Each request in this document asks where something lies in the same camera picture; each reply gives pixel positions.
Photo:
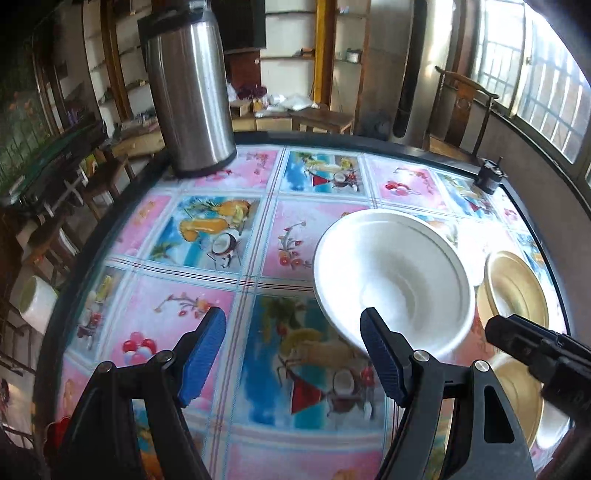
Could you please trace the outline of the small white paper bowl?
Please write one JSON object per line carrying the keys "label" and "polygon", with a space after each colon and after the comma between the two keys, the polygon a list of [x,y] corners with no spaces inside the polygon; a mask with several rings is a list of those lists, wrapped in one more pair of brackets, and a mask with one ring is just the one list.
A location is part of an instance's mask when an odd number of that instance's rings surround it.
{"label": "small white paper bowl", "polygon": [[570,419],[549,402],[543,402],[543,411],[536,434],[536,444],[547,450],[554,447],[567,433]]}

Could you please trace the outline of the beige disposable bowl front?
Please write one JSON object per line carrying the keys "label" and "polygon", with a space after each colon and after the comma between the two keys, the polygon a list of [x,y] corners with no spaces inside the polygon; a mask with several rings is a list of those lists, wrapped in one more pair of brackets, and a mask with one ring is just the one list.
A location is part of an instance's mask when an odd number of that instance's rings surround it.
{"label": "beige disposable bowl front", "polygon": [[535,442],[543,414],[541,383],[520,363],[506,353],[499,352],[490,365],[501,383],[519,420],[528,447]]}

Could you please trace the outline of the large white paper bowl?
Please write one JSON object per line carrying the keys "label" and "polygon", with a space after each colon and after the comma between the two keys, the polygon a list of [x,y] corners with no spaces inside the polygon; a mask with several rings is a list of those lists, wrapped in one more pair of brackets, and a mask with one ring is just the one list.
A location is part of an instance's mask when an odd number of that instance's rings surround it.
{"label": "large white paper bowl", "polygon": [[473,323],[475,292],[457,250],[408,214],[368,209],[339,219],[315,247],[312,281],[325,318],[359,350],[370,307],[437,358],[451,354]]}

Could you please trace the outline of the small black table device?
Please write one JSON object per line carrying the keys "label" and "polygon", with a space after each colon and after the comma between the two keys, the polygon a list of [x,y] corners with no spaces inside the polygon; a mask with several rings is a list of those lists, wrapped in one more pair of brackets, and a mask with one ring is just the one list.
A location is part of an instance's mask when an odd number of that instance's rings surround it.
{"label": "small black table device", "polygon": [[483,192],[493,195],[502,181],[507,177],[501,168],[503,157],[497,161],[486,159],[481,166],[474,185]]}

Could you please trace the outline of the large floral wall painting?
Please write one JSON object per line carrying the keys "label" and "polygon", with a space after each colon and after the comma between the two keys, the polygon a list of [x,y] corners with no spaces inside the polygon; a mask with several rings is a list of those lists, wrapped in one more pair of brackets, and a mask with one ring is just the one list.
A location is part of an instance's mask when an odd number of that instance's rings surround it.
{"label": "large floral wall painting", "polygon": [[1,189],[9,188],[52,138],[28,45],[1,66]]}

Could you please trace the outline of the white standing air conditioner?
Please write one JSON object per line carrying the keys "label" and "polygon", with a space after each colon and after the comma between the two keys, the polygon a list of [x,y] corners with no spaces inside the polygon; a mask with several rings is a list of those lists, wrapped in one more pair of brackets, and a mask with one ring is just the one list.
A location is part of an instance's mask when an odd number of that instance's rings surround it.
{"label": "white standing air conditioner", "polygon": [[356,135],[422,147],[454,30],[455,1],[373,1]]}

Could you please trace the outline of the colourful fruit print tablecloth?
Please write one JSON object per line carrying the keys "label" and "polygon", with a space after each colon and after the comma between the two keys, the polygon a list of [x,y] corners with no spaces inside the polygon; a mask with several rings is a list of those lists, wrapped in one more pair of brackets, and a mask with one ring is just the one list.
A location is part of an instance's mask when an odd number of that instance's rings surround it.
{"label": "colourful fruit print tablecloth", "polygon": [[514,198],[485,194],[463,172],[403,158],[311,147],[245,145],[200,179],[158,179],[97,226],[89,285],[73,311],[51,412],[71,415],[94,368],[144,362],[221,308],[228,330],[200,396],[185,410],[216,479],[370,479],[400,411],[369,361],[315,301],[312,257],[329,226],[363,209],[427,223],[457,251],[476,302],[454,342],[448,319],[423,328],[444,361],[496,350],[484,337],[483,284],[519,257],[565,331],[550,268]]}

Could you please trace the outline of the wooden chair by window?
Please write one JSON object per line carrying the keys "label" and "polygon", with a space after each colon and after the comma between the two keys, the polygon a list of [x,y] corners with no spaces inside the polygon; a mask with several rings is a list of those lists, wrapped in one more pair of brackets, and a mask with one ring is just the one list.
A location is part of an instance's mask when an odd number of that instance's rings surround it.
{"label": "wooden chair by window", "polygon": [[[460,73],[444,70],[439,66],[435,66],[435,70],[439,74],[439,80],[430,120],[424,137],[424,147],[430,153],[472,165],[479,165],[481,161],[478,158],[478,151],[486,133],[493,103],[500,96]],[[435,125],[437,114],[441,110],[443,91],[446,85],[454,90],[455,99],[447,130],[444,137],[441,138],[432,131],[432,127]],[[478,94],[486,97],[486,108],[475,144],[472,151],[468,152],[461,147],[461,144],[468,127],[472,107]]]}

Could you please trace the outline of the stainless steel thermos jug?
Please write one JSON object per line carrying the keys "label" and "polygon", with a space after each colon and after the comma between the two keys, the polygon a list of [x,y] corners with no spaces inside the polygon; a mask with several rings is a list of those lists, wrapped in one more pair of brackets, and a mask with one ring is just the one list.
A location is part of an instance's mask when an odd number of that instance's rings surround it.
{"label": "stainless steel thermos jug", "polygon": [[205,1],[153,2],[138,33],[175,175],[198,178],[236,155],[217,21]]}

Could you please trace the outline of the black wall television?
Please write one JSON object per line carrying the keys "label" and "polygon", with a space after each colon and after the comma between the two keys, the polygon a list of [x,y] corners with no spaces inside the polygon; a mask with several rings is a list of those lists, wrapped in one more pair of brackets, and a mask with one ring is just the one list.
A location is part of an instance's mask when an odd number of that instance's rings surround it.
{"label": "black wall television", "polygon": [[225,52],[266,48],[266,1],[212,0]]}

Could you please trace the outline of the beige disposable bowl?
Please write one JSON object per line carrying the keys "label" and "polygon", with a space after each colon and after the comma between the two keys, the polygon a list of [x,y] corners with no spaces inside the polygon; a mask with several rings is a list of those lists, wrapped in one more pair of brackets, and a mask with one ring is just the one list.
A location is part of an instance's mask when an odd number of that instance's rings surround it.
{"label": "beige disposable bowl", "polygon": [[483,282],[477,290],[477,310],[483,327],[497,315],[513,314],[549,327],[540,282],[525,261],[509,251],[491,253],[486,259]]}
{"label": "beige disposable bowl", "polygon": [[499,352],[490,365],[501,383],[519,420],[528,447],[535,442],[543,414],[541,383],[520,363],[506,353]]}

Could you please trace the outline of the beige disposable bowl back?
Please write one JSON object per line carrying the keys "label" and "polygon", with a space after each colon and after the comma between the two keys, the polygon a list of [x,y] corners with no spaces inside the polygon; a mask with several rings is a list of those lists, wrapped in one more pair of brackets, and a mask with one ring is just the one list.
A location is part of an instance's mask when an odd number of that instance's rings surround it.
{"label": "beige disposable bowl back", "polygon": [[477,290],[477,310],[483,327],[497,315],[513,314],[549,327],[540,282],[525,261],[509,251],[491,253],[486,259],[483,282]]}

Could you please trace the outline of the green mahjong table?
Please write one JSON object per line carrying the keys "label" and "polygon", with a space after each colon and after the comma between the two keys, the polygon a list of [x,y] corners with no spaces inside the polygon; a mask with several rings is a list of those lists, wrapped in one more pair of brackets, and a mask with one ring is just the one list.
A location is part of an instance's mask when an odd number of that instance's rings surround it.
{"label": "green mahjong table", "polygon": [[1,188],[1,206],[38,212],[57,193],[64,180],[73,178],[80,163],[107,138],[102,120],[76,126],[45,147],[8,187]]}

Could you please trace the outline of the red glass scalloped plate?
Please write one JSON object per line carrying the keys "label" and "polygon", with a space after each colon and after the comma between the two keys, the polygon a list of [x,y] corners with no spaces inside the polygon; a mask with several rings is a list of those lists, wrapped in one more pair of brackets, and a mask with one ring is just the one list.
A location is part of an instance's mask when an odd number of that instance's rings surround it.
{"label": "red glass scalloped plate", "polygon": [[45,430],[45,440],[42,451],[48,465],[58,458],[59,449],[67,432],[71,417],[64,416],[59,421],[50,423]]}

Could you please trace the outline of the wooden stool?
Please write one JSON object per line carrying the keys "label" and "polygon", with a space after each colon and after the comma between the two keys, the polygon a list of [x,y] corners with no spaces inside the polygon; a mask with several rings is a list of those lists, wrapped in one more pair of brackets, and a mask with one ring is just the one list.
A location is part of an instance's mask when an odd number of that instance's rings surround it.
{"label": "wooden stool", "polygon": [[82,190],[82,198],[88,206],[94,218],[99,221],[102,217],[94,198],[109,193],[112,200],[116,200],[119,191],[116,187],[119,175],[125,171],[128,179],[132,181],[135,174],[129,164],[127,154],[116,157],[110,149],[95,149],[94,157],[99,160],[94,173],[90,176],[87,185]]}

